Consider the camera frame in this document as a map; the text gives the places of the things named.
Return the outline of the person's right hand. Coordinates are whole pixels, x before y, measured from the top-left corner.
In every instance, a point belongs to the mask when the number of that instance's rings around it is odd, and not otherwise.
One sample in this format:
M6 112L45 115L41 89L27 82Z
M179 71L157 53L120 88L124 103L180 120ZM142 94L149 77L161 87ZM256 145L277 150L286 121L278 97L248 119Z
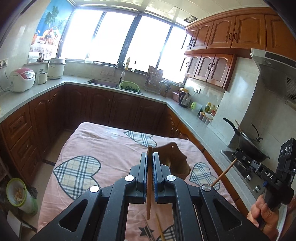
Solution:
M265 226L262 230L270 240L276 240L278 238L278 211L273 212L264 201L264 195L260 195L255 204L252 205L250 212L247 215L247 219L251 221L256 227L259 227L257 219L261 216L265 221Z

